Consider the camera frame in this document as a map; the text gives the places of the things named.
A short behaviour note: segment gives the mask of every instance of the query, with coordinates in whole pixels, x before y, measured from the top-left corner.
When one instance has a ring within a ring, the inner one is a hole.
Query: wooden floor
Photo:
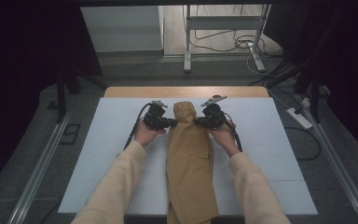
[[[246,15],[259,16],[261,14],[261,5],[218,5],[218,6],[191,6],[191,15],[196,16],[228,16],[228,15]],[[186,6],[165,6],[164,13],[164,54],[165,55],[183,55],[186,43],[185,19]],[[196,48],[192,46],[192,54],[213,54],[213,53],[242,53],[248,54],[248,49],[235,49],[235,38],[242,35],[254,35],[255,31],[231,31],[221,35],[214,35],[207,38],[202,38],[206,35],[213,35],[222,31],[191,31],[190,41],[196,46],[206,48]],[[261,38],[265,42],[260,41],[259,47],[264,48],[265,51],[279,51],[280,47],[268,37],[262,35]],[[243,36],[240,40],[253,40],[251,36]]]

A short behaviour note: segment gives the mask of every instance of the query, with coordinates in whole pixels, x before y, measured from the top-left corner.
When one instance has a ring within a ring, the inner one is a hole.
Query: white wall
[[[82,7],[81,11],[96,52],[162,49],[162,7]]]

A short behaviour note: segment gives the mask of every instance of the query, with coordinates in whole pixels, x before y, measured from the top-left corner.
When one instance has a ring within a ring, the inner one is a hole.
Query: cream sweater
[[[123,223],[145,157],[142,145],[132,141],[109,166],[72,223]],[[232,156],[228,167],[234,174],[234,186],[246,223],[290,223],[268,180],[245,153]]]

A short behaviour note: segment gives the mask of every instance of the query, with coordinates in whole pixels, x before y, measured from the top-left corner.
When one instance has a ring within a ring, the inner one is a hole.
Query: person's left hand
[[[136,127],[136,132],[134,136],[134,140],[140,143],[143,147],[153,141],[158,134],[166,133],[165,130],[151,130],[144,121],[141,119],[138,122],[138,126]]]

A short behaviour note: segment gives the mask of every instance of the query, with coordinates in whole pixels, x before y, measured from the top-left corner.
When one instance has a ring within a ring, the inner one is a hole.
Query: brown cloth
[[[213,148],[209,135],[194,123],[190,102],[173,107],[176,127],[168,140],[167,189],[170,199],[168,224],[210,223],[219,215],[213,191]]]

